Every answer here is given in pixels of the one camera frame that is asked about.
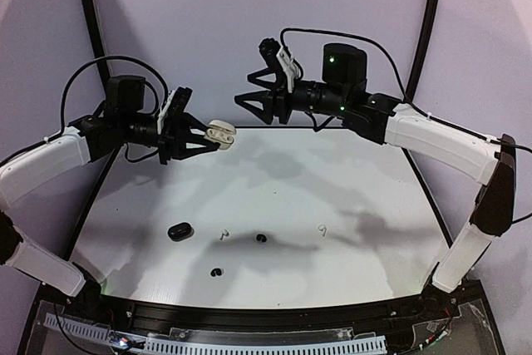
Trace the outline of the black frame post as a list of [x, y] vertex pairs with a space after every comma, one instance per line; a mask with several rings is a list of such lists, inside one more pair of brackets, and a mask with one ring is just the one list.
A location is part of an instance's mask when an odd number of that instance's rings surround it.
[[431, 34], [436, 20], [436, 12], [439, 0], [426, 0], [425, 10], [421, 21], [421, 29], [413, 57], [411, 71], [406, 85], [405, 98], [413, 100], [421, 79], [426, 54], [431, 41]]
[[100, 25], [96, 13], [94, 0], [81, 0], [86, 29], [89, 36], [91, 49], [94, 58], [105, 56], [105, 48], [101, 35]]

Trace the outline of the left black frame post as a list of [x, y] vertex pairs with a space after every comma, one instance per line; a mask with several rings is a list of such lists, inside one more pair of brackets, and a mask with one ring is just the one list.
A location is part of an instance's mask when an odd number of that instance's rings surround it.
[[100, 25], [96, 13], [94, 0], [81, 0], [86, 29], [89, 36], [91, 49], [94, 58], [105, 56], [105, 48], [101, 35]]

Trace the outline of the black earbud front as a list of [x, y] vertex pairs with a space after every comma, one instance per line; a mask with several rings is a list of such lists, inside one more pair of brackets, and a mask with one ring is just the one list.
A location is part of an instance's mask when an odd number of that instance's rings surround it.
[[212, 277], [219, 277], [219, 276], [222, 276], [223, 273], [224, 273], [224, 271], [222, 269], [214, 268], [214, 269], [211, 270], [210, 275]]

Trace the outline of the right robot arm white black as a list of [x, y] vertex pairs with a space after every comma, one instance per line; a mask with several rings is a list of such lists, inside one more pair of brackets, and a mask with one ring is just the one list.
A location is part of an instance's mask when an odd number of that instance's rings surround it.
[[429, 279], [434, 288], [454, 291], [494, 238], [513, 223], [514, 139], [469, 133], [393, 96], [368, 93], [367, 54], [355, 46], [324, 45], [321, 81], [305, 81], [299, 64], [272, 38], [260, 43], [259, 53], [266, 67], [248, 75], [259, 91], [237, 95], [234, 101], [262, 122], [285, 125], [295, 111], [338, 118], [361, 138], [429, 156], [480, 185], [468, 221]]

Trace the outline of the white earbud charging case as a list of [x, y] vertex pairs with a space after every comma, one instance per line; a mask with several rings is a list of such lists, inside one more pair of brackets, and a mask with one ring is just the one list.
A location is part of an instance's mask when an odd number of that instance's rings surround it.
[[219, 144], [220, 150], [228, 150], [234, 143], [237, 135], [236, 128], [226, 121], [212, 120], [207, 125], [204, 138], [215, 144]]

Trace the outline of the black earbud charging case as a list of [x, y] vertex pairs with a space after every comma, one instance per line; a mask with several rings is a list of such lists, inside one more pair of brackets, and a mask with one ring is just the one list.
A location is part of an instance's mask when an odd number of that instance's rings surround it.
[[194, 228], [188, 222], [182, 222], [169, 227], [168, 237], [174, 242], [180, 242], [190, 238], [194, 234]]

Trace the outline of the black front aluminium rail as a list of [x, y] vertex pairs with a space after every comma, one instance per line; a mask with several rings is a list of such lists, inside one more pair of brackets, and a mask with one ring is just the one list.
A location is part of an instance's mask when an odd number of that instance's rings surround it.
[[419, 295], [346, 306], [275, 309], [199, 308], [106, 295], [101, 300], [113, 311], [117, 328], [162, 333], [171, 328], [237, 332], [345, 327], [387, 330], [448, 317], [442, 306], [434, 301], [424, 303]]

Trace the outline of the black earbud center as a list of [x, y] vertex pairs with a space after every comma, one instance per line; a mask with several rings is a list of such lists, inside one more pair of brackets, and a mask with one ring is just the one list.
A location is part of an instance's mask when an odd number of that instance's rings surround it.
[[266, 243], [268, 239], [264, 234], [258, 234], [256, 240], [260, 243]]

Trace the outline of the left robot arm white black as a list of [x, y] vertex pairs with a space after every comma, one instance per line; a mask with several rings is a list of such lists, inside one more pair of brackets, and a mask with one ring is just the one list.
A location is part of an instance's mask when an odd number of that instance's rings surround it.
[[218, 120], [205, 124], [186, 105], [188, 87], [170, 92], [154, 113], [144, 113], [142, 76], [114, 76], [108, 81], [101, 116], [83, 116], [30, 150], [1, 164], [1, 264], [50, 286], [70, 298], [94, 285], [82, 267], [63, 259], [30, 238], [8, 210], [28, 196], [43, 193], [63, 175], [97, 162], [124, 145], [155, 152], [162, 165], [223, 150], [234, 142], [235, 129]]

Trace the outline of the black earbud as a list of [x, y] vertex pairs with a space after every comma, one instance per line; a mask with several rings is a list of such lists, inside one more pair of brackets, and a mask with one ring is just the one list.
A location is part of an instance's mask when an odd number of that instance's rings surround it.
[[258, 234], [256, 240], [260, 243], [266, 243], [268, 239], [264, 234]]
[[214, 269], [211, 270], [210, 275], [212, 277], [219, 277], [219, 276], [222, 276], [223, 273], [224, 273], [224, 271], [222, 269], [214, 268]]

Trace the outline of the right black frame post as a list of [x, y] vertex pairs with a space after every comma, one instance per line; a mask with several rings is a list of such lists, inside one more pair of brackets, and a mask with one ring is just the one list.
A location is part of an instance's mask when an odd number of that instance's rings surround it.
[[426, 54], [431, 41], [431, 34], [436, 20], [436, 12], [439, 0], [426, 0], [425, 10], [421, 21], [421, 29], [413, 57], [411, 71], [406, 85], [405, 98], [413, 100], [421, 79]]

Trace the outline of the white earbud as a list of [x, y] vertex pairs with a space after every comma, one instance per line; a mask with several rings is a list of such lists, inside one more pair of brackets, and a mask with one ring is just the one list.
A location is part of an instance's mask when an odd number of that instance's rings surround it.
[[224, 238], [228, 238], [228, 237], [229, 237], [229, 231], [227, 229], [222, 229], [219, 239], [223, 240]]
[[318, 231], [320, 232], [320, 234], [322, 235], [322, 237], [324, 237], [327, 233], [327, 226], [325, 224], [321, 224], [318, 226]]

